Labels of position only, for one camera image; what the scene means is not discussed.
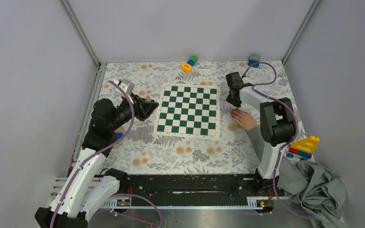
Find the person's hand painted nails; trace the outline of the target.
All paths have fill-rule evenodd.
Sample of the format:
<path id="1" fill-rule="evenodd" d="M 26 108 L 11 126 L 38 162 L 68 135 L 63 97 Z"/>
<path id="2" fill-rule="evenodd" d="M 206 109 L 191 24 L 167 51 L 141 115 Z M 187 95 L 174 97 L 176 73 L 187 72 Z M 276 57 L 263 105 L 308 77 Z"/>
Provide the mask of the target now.
<path id="1" fill-rule="evenodd" d="M 239 126 L 241 126 L 246 131 L 254 129 L 258 126 L 257 121 L 251 114 L 240 109 L 231 110 L 231 116 L 236 121 L 236 123 L 238 123 Z"/>

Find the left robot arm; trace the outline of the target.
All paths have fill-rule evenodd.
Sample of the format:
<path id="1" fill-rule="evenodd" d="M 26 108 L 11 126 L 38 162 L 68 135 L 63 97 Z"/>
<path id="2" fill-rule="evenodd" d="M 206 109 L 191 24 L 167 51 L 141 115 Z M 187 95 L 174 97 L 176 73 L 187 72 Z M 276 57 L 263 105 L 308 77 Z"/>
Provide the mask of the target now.
<path id="1" fill-rule="evenodd" d="M 106 98 L 95 102 L 75 167 L 50 205 L 40 207 L 35 214 L 40 227 L 86 228 L 111 195 L 123 195 L 128 191 L 127 173 L 113 168 L 93 190 L 88 191 L 88 186 L 114 144 L 121 141 L 115 131 L 135 119 L 146 120 L 158 106 L 158 102 L 134 94 L 123 98 L 118 106 Z"/>

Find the grey sleeved forearm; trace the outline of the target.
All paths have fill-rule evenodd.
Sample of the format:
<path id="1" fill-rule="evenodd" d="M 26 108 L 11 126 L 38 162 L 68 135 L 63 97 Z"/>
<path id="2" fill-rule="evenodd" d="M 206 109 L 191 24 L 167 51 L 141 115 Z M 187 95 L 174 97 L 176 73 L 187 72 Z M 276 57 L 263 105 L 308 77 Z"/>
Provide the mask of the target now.
<path id="1" fill-rule="evenodd" d="M 265 149 L 265 141 L 262 138 L 261 130 L 259 126 L 253 127 L 249 131 L 247 131 L 247 135 L 249 137 L 249 140 L 253 146 L 254 152 L 259 159 L 259 161 L 262 161 L 262 156 Z"/>

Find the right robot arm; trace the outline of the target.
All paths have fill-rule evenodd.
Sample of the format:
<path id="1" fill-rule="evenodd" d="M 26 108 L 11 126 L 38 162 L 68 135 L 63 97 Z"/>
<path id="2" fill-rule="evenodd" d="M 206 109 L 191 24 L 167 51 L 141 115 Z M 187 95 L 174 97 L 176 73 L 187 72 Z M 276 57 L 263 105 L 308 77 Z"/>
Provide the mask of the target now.
<path id="1" fill-rule="evenodd" d="M 297 130 L 291 100 L 262 95 L 253 84 L 244 83 L 239 72 L 226 75 L 226 81 L 229 87 L 226 101 L 233 105 L 232 118 L 264 141 L 254 144 L 259 151 L 260 165 L 251 186 L 258 195 L 265 196 L 279 175 L 281 155 L 278 148 L 291 141 Z"/>

